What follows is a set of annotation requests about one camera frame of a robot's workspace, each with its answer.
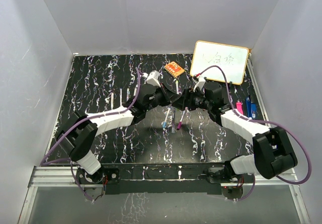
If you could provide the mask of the light blue cap marker pen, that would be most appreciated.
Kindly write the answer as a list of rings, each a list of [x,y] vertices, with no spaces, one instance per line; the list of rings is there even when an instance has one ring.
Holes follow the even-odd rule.
[[[167,125],[167,119],[168,119],[168,117],[169,117],[169,113],[170,113],[170,108],[168,108],[168,110],[167,110],[167,113],[166,113],[166,116],[165,116],[165,119],[164,119],[164,121],[162,122],[162,127],[163,128],[166,128],[166,125]]]

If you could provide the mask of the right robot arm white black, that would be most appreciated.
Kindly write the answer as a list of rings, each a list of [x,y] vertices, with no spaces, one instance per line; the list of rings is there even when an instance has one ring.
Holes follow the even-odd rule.
[[[260,174],[271,179],[298,164],[287,132],[283,128],[269,128],[251,122],[243,115],[237,116],[231,106],[224,102],[222,88],[218,83],[206,83],[203,89],[183,90],[172,106],[180,110],[206,110],[212,121],[253,145],[253,154],[238,156],[225,162],[223,172],[228,181],[236,182],[242,174]]]

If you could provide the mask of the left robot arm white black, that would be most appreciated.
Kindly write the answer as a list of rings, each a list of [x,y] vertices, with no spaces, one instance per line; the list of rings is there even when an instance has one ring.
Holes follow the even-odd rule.
[[[56,140],[70,160],[84,169],[86,177],[93,183],[99,183],[104,171],[91,151],[95,137],[112,129],[137,124],[149,110],[170,105],[180,96],[164,84],[159,87],[143,84],[134,97],[117,109],[95,114],[75,112],[59,131]]]

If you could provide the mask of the magenta cap marker pen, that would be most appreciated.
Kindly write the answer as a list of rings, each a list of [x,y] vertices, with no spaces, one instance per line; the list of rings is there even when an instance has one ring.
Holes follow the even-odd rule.
[[[181,127],[182,127],[182,123],[183,123],[183,118],[184,118],[184,116],[185,116],[186,112],[187,112],[187,108],[185,108],[185,109],[184,109],[184,111],[182,112],[182,115],[181,115],[180,121],[179,121],[178,126],[177,126],[177,130],[180,130],[180,129],[181,129]]]

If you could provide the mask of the pink highlighter pen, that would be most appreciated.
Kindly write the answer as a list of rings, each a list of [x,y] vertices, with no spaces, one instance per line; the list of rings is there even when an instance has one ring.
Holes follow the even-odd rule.
[[[236,102],[236,108],[237,108],[237,111],[243,115],[244,114],[244,111],[243,111],[243,103],[240,102],[240,101],[237,101]]]

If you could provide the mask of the orange spiral notebook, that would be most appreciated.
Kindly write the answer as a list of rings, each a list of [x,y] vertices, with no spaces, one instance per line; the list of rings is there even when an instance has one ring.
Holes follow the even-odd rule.
[[[180,75],[182,75],[185,70],[179,66],[176,62],[172,61],[165,65],[165,70],[173,77],[178,78]]]

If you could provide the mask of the blue eraser tool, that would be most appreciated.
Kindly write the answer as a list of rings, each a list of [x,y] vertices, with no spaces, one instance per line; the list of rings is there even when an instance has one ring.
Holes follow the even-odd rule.
[[[248,118],[251,118],[253,120],[256,119],[257,107],[256,104],[251,101],[250,95],[246,97],[246,109]]]

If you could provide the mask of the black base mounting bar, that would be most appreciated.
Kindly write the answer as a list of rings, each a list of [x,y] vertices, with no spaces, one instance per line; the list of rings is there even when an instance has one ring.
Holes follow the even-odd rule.
[[[100,188],[106,195],[127,193],[222,194],[224,186],[243,187],[253,176],[228,178],[223,163],[103,164],[94,178],[83,169],[76,171],[85,189]]]

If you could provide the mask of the white board yellow frame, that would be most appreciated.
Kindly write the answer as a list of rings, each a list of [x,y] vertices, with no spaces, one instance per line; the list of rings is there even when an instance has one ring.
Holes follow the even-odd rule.
[[[244,81],[249,49],[214,42],[197,41],[190,75],[201,74],[211,81],[241,85]]]

